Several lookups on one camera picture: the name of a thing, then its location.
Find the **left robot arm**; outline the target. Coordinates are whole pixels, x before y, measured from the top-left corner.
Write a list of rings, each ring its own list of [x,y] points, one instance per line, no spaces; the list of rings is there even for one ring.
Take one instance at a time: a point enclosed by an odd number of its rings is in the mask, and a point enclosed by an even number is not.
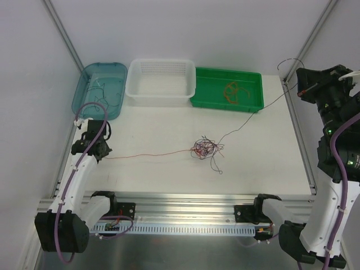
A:
[[[110,152],[109,132],[104,120],[87,119],[81,125],[81,137],[70,151],[70,168],[58,195],[45,213],[37,213],[35,227],[44,251],[83,253],[89,230],[104,217],[117,215],[118,205],[111,191],[96,191],[89,204],[82,207],[86,183],[99,161]]]

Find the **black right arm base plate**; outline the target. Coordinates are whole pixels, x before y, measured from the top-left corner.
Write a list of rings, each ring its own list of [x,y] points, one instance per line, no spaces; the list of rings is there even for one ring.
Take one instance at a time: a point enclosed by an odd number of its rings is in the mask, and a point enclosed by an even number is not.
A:
[[[253,205],[235,205],[234,216],[236,223],[252,223],[256,224],[255,208]]]

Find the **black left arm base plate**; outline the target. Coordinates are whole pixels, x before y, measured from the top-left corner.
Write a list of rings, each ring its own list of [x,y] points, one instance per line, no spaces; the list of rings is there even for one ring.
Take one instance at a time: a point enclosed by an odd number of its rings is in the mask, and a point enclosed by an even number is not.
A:
[[[134,220],[136,213],[136,204],[134,202],[118,202],[115,208],[116,216],[125,216]]]

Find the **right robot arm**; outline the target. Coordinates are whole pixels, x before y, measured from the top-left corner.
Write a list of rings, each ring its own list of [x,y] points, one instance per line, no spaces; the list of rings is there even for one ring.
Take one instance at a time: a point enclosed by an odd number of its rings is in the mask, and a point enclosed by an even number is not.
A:
[[[278,227],[281,249],[298,263],[319,260],[324,269],[346,266],[341,237],[359,196],[359,94],[351,94],[359,73],[336,65],[325,70],[296,70],[298,97],[315,104],[323,123],[317,148],[318,168],[328,179],[318,184],[312,211],[302,222],[275,195],[254,199],[253,220]]]

